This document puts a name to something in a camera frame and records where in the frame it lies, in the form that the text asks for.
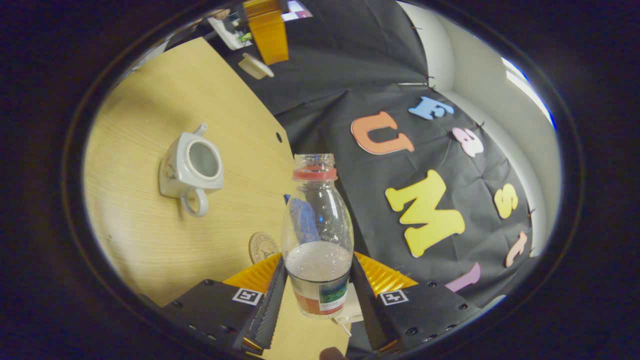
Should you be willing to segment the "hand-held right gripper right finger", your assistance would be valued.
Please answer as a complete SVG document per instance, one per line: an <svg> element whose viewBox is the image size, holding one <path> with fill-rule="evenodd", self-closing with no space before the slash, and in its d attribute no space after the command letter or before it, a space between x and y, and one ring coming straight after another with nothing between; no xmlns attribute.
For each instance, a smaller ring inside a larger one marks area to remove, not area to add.
<svg viewBox="0 0 640 360"><path fill-rule="evenodd" d="M373 353L398 354L450 333L480 312L434 280L415 281L354 251L350 269Z"/></svg>

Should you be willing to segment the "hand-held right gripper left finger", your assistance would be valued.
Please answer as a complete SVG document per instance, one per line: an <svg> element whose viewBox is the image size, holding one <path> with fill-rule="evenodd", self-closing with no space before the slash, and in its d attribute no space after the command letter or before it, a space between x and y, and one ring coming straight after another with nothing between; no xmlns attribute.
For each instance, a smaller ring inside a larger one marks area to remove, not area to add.
<svg viewBox="0 0 640 360"><path fill-rule="evenodd" d="M287 281L281 253L225 281L205 279L160 308L174 325L237 353L272 347Z"/></svg>

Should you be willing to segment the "white teacup lid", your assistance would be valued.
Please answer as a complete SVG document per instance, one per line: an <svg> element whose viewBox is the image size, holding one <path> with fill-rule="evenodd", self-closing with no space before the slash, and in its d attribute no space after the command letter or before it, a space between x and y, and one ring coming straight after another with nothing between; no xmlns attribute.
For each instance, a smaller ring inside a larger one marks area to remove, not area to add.
<svg viewBox="0 0 640 360"><path fill-rule="evenodd" d="M242 53L242 60L238 62L238 66L248 75L257 80L261 80L265 77L273 78L275 76L274 72L269 68L269 66L267 66L267 64L254 57L254 55L248 53Z"/></svg>

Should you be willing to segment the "round wooden coaster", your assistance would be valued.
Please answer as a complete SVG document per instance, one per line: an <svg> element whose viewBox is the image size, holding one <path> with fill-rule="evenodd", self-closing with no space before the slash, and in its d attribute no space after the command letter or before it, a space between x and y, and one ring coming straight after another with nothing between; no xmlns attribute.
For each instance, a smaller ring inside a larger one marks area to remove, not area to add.
<svg viewBox="0 0 640 360"><path fill-rule="evenodd" d="M259 231L251 235L248 243L248 251L252 264L258 264L270 256L281 252L276 241L264 231Z"/></svg>

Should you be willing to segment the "clear plastic water bottle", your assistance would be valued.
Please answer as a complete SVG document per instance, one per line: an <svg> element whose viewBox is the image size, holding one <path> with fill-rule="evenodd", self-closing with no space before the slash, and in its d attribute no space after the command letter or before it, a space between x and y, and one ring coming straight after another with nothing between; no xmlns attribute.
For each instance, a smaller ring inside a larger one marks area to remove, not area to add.
<svg viewBox="0 0 640 360"><path fill-rule="evenodd" d="M336 180L333 154L294 155L279 248L300 312L316 319L342 312L354 257L354 226Z"/></svg>

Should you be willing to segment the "white ceramic teacup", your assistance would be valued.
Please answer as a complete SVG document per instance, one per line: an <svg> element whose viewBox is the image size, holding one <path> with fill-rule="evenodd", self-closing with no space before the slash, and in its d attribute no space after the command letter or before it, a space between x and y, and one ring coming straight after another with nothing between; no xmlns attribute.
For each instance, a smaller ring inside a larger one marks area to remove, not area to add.
<svg viewBox="0 0 640 360"><path fill-rule="evenodd" d="M206 139L206 123L192 132L182 132L167 149L158 167L158 189L162 196L178 199L192 217L202 218L210 210L208 195L224 187L225 171L217 145Z"/></svg>

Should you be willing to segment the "computer monitor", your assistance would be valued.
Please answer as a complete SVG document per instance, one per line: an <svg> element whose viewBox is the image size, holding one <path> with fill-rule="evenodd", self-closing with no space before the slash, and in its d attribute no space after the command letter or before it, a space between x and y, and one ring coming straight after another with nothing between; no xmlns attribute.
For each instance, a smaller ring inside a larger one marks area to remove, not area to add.
<svg viewBox="0 0 640 360"><path fill-rule="evenodd" d="M281 5L281 18L284 22L311 18L313 16L313 14L299 0L281 0Z"/></svg>

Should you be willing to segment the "white side table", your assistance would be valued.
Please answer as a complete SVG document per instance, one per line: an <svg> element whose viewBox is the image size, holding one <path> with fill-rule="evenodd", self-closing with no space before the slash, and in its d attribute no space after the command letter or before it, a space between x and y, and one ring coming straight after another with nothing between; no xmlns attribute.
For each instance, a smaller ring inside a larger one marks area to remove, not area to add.
<svg viewBox="0 0 640 360"><path fill-rule="evenodd" d="M218 19L210 16L206 18L206 20L211 25L215 34L224 41L230 50L236 51L254 45L253 40L245 43L239 41L240 36L248 33L248 31L243 30L238 19L233 20L231 17Z"/></svg>

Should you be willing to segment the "black backdrop cloth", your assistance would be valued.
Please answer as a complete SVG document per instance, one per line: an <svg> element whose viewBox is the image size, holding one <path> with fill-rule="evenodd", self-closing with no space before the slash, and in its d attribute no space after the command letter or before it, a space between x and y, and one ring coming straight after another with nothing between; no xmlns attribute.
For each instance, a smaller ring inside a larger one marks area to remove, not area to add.
<svg viewBox="0 0 640 360"><path fill-rule="evenodd" d="M531 272L551 210L531 161L500 124L541 130L548 118L509 83L493 48L432 10L397 0L298 0L309 17L283 23L288 59L256 79L255 41L230 48L206 20L204 38L274 116L293 154L334 155L354 249L414 280L457 281L482 308Z"/></svg>

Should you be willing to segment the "ceiling light panel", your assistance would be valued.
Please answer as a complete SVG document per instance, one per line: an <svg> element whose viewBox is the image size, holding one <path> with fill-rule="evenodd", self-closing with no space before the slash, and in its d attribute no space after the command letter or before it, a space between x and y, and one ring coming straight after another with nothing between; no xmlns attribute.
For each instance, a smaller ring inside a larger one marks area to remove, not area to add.
<svg viewBox="0 0 640 360"><path fill-rule="evenodd" d="M501 57L502 63L505 66L506 79L510 84L514 85L519 91L521 91L526 97L528 97L538 108L538 110L544 115L546 120L550 123L551 127L555 130L556 124L553 114L549 111L546 103L538 95L533 88L530 80L526 75L508 59Z"/></svg>

